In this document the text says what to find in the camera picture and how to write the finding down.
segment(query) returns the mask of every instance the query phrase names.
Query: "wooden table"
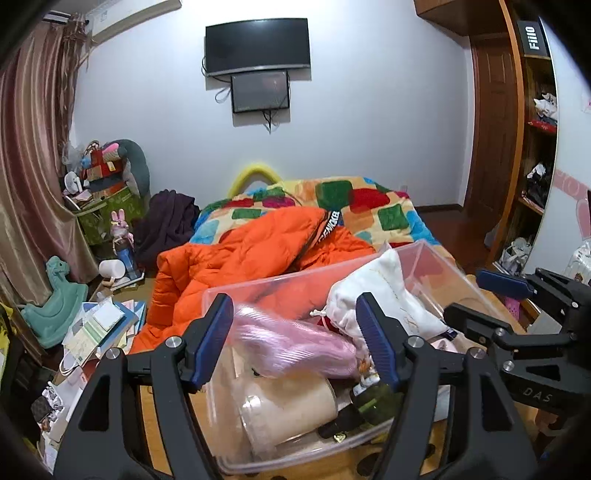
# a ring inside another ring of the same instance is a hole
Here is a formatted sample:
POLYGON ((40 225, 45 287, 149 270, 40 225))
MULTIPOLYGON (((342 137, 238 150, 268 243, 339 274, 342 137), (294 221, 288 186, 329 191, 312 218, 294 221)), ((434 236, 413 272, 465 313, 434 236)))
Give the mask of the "wooden table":
MULTIPOLYGON (((468 279, 475 284, 475 279, 472 275, 469 275, 468 279)), ((139 289, 132 292, 118 294, 116 297, 118 300, 127 299, 124 297, 129 297, 134 298, 135 300, 149 301, 151 299, 152 289, 153 279, 148 278, 145 284, 140 286, 139 289)), ((501 320, 510 323, 516 333, 525 333, 521 325, 519 325, 519 323, 511 316, 509 311, 507 311, 505 306, 492 293, 487 291, 483 291, 483 293, 491 301, 493 306, 495 306, 497 310, 502 313, 503 318, 501 318, 501 320)), ((199 424, 203 429, 203 434, 207 439, 207 437, 210 436, 210 433, 207 431, 209 424, 207 421, 206 396, 204 393, 197 393, 195 395, 191 395, 190 399, 199 424)), ((164 453, 164 446, 162 444, 160 430, 158 428, 158 420, 156 418, 151 387, 141 387, 141 402, 144 414, 145 432, 148 440, 148 447, 150 449, 150 455, 152 457, 152 464, 154 465, 154 468, 170 474, 170 468, 164 453)), ((525 423, 525 427, 530 438, 532 440, 535 439, 535 436, 538 433, 538 429, 534 424, 537 409, 517 403, 516 406, 518 407, 519 414, 525 423)), ((439 460, 441 458, 441 451, 443 448, 445 431, 445 421, 439 421, 433 425, 430 443, 433 443, 436 446, 436 452, 427 460, 425 460, 421 473, 430 472, 438 467, 439 460)), ((263 472, 259 474, 257 478, 261 480, 270 480, 276 476, 283 476, 287 480, 360 480, 365 477, 362 477, 357 473, 357 464, 370 453, 379 451, 381 451, 380 445, 362 445, 346 452, 317 460, 315 462, 305 463, 303 465, 297 465, 272 472, 263 472)), ((228 478, 246 479, 247 477, 241 475, 228 478)))

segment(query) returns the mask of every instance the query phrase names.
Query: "television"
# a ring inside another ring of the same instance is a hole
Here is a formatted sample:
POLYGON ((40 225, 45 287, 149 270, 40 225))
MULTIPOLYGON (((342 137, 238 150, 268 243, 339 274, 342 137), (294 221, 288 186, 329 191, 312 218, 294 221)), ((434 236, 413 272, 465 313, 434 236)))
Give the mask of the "television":
POLYGON ((208 76, 310 67, 307 18, 270 18, 205 29, 208 76))
POLYGON ((287 71, 231 75, 232 112, 279 110, 290 107, 287 71))

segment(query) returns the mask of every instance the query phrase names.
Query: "patterned blanket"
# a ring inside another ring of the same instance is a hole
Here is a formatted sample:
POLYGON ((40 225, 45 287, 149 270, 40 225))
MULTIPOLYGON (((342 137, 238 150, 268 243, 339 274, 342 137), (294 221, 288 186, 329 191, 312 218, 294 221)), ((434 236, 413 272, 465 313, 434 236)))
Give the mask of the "patterned blanket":
POLYGON ((378 249, 425 239, 445 257, 451 255, 415 211, 405 192, 395 192, 364 177, 287 180, 266 189, 223 199, 206 206, 195 224, 192 243, 216 244, 231 230, 286 206, 340 210, 345 227, 378 249))

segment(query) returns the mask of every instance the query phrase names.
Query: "white fan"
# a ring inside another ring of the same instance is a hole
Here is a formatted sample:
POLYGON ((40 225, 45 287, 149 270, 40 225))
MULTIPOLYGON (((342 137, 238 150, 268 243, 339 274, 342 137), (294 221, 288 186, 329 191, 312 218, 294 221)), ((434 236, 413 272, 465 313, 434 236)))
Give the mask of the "white fan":
POLYGON ((69 171, 66 173, 64 177, 64 184, 66 185, 66 190, 70 192, 72 195, 76 193, 82 192, 82 185, 80 184, 80 179, 75 172, 69 171))

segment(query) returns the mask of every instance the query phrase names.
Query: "orange puffer jacket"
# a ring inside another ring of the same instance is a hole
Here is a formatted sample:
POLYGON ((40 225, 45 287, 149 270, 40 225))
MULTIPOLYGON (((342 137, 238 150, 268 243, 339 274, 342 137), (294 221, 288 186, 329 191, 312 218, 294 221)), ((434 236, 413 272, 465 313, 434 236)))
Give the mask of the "orange puffer jacket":
MULTIPOLYGON (((375 253, 367 242, 335 226, 338 215, 316 207, 286 207, 230 231, 217 245, 185 244, 161 253, 147 322, 134 340, 132 353, 155 348, 171 335, 182 335, 192 320, 203 316, 202 297, 207 288, 375 253)), ((330 286, 338 280, 328 281, 324 275, 316 282, 283 283, 273 291, 258 287, 250 299, 239 301, 256 298, 262 308, 296 319, 324 307, 330 286), (286 301, 290 296, 298 299, 297 305, 286 301)))

